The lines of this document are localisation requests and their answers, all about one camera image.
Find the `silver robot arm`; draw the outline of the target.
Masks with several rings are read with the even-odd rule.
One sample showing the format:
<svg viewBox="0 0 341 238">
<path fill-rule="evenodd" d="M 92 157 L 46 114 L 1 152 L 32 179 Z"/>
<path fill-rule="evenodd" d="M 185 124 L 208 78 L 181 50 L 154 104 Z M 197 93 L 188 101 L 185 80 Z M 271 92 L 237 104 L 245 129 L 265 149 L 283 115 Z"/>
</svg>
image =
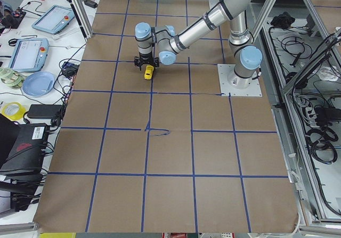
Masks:
<svg viewBox="0 0 341 238">
<path fill-rule="evenodd" d="M 261 51 L 249 43 L 246 8 L 250 2 L 251 0 L 218 0 L 202 17 L 179 34 L 175 33 L 172 26 L 152 27 L 145 22 L 138 23 L 135 26 L 135 39 L 139 54 L 134 58 L 135 66 L 140 68 L 147 64 L 156 68 L 161 63 L 171 65 L 177 54 L 228 21 L 229 45 L 236 59 L 228 80 L 235 88 L 247 88 L 263 57 Z"/>
</svg>

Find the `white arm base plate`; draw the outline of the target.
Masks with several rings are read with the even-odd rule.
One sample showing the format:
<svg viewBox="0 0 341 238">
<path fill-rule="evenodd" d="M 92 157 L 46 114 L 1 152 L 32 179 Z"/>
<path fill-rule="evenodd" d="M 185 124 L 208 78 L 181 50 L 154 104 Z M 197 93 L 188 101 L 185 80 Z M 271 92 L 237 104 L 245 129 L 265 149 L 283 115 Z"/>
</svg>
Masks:
<svg viewBox="0 0 341 238">
<path fill-rule="evenodd" d="M 218 76 L 222 96 L 262 97 L 258 79 L 240 78 L 234 71 L 235 64 L 218 64 Z"/>
</svg>

